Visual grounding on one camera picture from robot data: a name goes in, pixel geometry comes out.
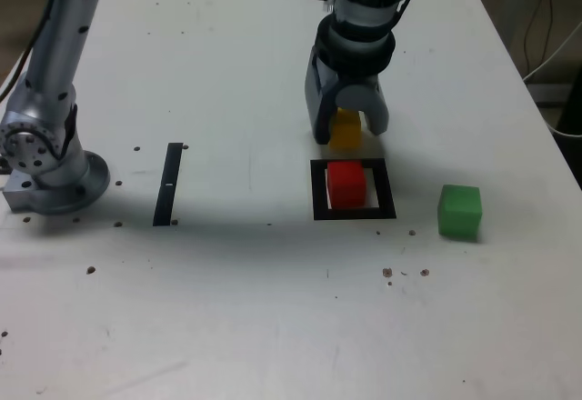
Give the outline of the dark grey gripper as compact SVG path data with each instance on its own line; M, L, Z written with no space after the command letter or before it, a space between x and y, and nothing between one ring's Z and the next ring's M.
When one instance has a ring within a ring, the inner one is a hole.
M336 94L338 86L343 88ZM389 113L377 75L338 73L312 51L306 70L305 96L312 134L319 145L327 145L330 141L330 121L336 107L361 112L373 135L387 130Z

